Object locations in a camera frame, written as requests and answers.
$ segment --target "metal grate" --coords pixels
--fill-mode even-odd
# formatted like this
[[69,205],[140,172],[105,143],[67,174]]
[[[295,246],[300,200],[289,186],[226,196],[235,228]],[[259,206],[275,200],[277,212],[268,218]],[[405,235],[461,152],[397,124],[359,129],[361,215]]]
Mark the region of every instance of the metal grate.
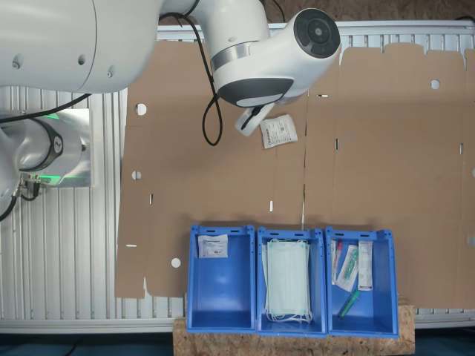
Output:
[[[471,22],[341,22],[342,49],[413,42],[431,50],[475,48]],[[270,25],[272,34],[281,29]],[[194,41],[190,27],[159,27],[157,40]],[[70,93],[0,88],[0,110],[37,111],[69,102]],[[0,332],[170,332],[182,298],[114,298],[120,159],[127,90],[93,95],[93,186],[42,189],[20,201],[0,225]],[[474,326],[475,310],[417,309],[417,328]]]

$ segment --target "black cable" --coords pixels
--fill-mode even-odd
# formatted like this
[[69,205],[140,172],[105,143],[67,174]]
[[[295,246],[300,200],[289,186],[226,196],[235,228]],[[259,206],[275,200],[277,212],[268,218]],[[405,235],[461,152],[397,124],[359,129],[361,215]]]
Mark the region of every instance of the black cable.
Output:
[[282,7],[279,5],[279,3],[276,1],[276,0],[272,0],[274,2],[274,4],[277,5],[277,7],[279,8],[279,10],[281,11],[281,14],[282,14],[282,19],[284,20],[284,24],[286,23],[285,21],[285,15],[284,15],[284,11],[282,10]]
[[2,214],[0,215],[0,223],[6,219],[6,217],[8,215],[10,215],[10,213],[13,211],[13,208],[15,208],[15,204],[16,204],[16,200],[18,198],[17,197],[12,197],[12,201],[10,202],[10,205],[8,206],[7,210]]
[[249,115],[249,117],[247,118],[247,120],[243,123],[243,125],[240,127],[241,131],[244,130],[247,126],[247,124],[249,124],[249,121],[251,121],[251,119],[256,116],[257,114],[259,114],[262,110],[263,106],[256,106],[254,109],[252,109],[251,111],[251,115]]
[[27,202],[32,202],[32,201],[34,201],[36,198],[37,198],[37,197],[31,197],[31,198],[29,198],[29,197],[26,197],[25,195],[22,194],[22,199],[23,199],[23,200],[26,200]]
[[27,202],[32,202],[34,201],[39,195],[39,182],[34,182],[33,184],[33,196],[31,198],[26,197],[25,195],[22,194],[22,199],[26,200]]
[[[209,102],[208,107],[206,108],[205,113],[203,115],[203,122],[202,122],[203,136],[205,137],[205,140],[209,145],[216,146],[219,143],[219,141],[221,140],[221,136],[223,135],[223,117],[221,116],[220,105],[217,102],[218,99],[219,99],[219,96],[216,94],[216,90],[214,89],[213,76],[211,75],[211,72],[209,71],[208,63],[206,62],[205,51],[203,49],[203,44],[201,43],[200,34],[198,33],[198,30],[197,30],[196,26],[194,26],[194,23],[188,17],[188,14],[190,14],[194,10],[194,8],[196,7],[198,2],[199,2],[199,0],[197,0],[195,2],[193,8],[189,12],[187,12],[185,15],[183,15],[181,13],[165,13],[165,14],[160,16],[160,20],[163,20],[164,18],[170,17],[170,16],[173,16],[176,19],[185,20],[186,22],[188,22],[188,24],[193,29],[194,35],[196,36],[196,39],[198,40],[198,47],[200,48],[201,58],[203,59],[203,64],[205,66],[206,75],[208,76],[209,85],[211,86],[211,91],[213,93],[213,97],[212,97],[211,101]],[[216,139],[215,142],[211,142],[208,139],[208,136],[206,135],[206,129],[205,129],[206,115],[209,111],[209,108],[211,106],[213,106],[213,104],[216,105],[217,117],[218,117],[218,120],[219,120],[219,123],[220,123],[220,132],[217,135],[217,139]]]
[[460,17],[457,17],[456,20],[470,20],[472,22],[475,22],[475,17],[473,17],[473,16],[460,16]]
[[84,340],[84,336],[81,336],[78,341],[75,342],[71,350],[68,351],[68,353],[65,354],[65,356],[71,356],[73,352],[77,349],[77,346]]
[[46,111],[40,111],[38,113],[28,113],[26,115],[20,115],[20,116],[12,116],[12,117],[7,117],[5,119],[0,119],[0,124],[6,124],[7,122],[15,122],[15,121],[22,121],[26,119],[34,119],[35,117],[38,116],[46,116],[46,115],[51,115],[52,113],[57,113],[61,110],[70,108],[71,106],[77,104],[78,102],[81,102],[82,100],[88,98],[91,96],[90,94],[84,94],[80,96],[79,98],[76,98],[75,100],[70,101],[67,104],[61,105],[57,108],[46,110]]

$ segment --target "green light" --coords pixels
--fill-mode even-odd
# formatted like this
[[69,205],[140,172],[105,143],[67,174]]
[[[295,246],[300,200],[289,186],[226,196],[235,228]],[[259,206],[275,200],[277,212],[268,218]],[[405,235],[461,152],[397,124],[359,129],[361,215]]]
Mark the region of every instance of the green light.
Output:
[[60,176],[39,176],[39,181],[44,184],[55,185],[61,180]]
[[59,117],[55,113],[52,113],[51,115],[44,115],[43,117],[49,117],[50,119],[59,120]]

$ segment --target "hole in cardboard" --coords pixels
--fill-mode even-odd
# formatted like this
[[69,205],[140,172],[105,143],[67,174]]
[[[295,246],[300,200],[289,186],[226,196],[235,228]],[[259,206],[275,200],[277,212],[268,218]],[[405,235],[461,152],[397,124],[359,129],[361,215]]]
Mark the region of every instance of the hole in cardboard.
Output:
[[132,179],[133,180],[140,180],[142,178],[142,174],[139,171],[132,172]]
[[430,87],[433,89],[439,89],[440,82],[437,79],[434,79],[432,82],[430,82]]
[[145,115],[146,112],[147,112],[147,107],[145,106],[145,104],[137,104],[137,105],[135,105],[135,113],[136,113],[138,116]]
[[174,267],[174,268],[178,268],[181,266],[181,261],[179,258],[174,258],[173,260],[171,260],[171,265]]

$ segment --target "wooden board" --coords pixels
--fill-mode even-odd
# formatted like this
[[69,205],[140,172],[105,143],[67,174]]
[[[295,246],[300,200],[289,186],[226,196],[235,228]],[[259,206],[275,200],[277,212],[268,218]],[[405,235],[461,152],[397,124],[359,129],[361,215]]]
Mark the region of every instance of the wooden board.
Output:
[[372,337],[260,337],[256,334],[189,334],[186,320],[176,319],[175,356],[330,356],[410,355],[416,351],[414,306],[399,297],[399,339]]

